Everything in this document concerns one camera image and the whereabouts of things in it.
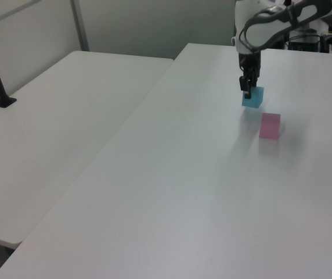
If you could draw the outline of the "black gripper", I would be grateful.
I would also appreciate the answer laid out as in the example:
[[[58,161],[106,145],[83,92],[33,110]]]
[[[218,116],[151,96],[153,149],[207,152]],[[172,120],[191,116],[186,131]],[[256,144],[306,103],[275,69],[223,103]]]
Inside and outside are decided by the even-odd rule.
[[[251,87],[257,86],[258,77],[261,69],[261,52],[251,54],[239,53],[239,66],[243,72],[240,76],[240,88],[245,98],[251,97]]]

